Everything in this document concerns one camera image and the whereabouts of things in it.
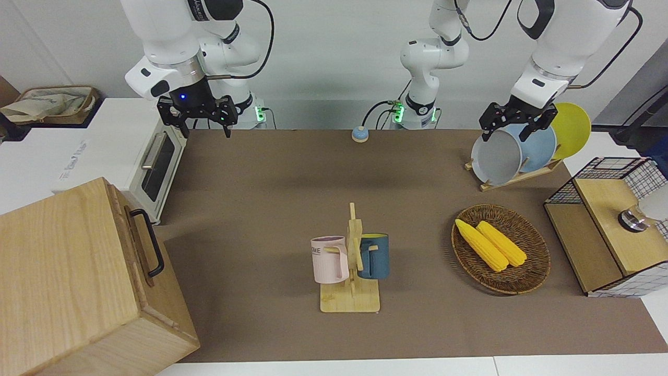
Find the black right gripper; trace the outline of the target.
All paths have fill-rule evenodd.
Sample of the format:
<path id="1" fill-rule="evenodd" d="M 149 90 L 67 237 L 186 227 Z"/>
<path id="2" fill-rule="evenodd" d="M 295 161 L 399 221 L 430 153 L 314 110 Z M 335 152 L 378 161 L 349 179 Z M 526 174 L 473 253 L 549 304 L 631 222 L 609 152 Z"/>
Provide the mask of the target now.
<path id="1" fill-rule="evenodd" d="M 190 136 L 186 119 L 208 119 L 220 124 L 226 138 L 231 138 L 232 126 L 238 122 L 238 112 L 231 96 L 217 99 L 210 88 L 208 78 L 177 88 L 168 96 L 158 99 L 158 112 L 163 124 L 177 126 L 184 138 Z"/>

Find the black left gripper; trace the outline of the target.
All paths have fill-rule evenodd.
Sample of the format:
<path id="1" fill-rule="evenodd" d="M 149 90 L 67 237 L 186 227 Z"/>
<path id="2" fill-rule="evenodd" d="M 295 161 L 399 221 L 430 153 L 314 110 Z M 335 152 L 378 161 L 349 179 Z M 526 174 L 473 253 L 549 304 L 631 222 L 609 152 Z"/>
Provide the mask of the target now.
<path id="1" fill-rule="evenodd" d="M 489 104 L 479 118 L 482 129 L 482 140 L 484 142 L 491 138 L 494 131 L 510 124 L 524 124 L 519 133 L 521 142 L 525 142 L 532 133 L 538 130 L 546 130 L 558 114 L 554 104 L 548 104 L 543 109 L 538 109 L 516 96 L 511 96 L 506 105 L 496 102 Z"/>

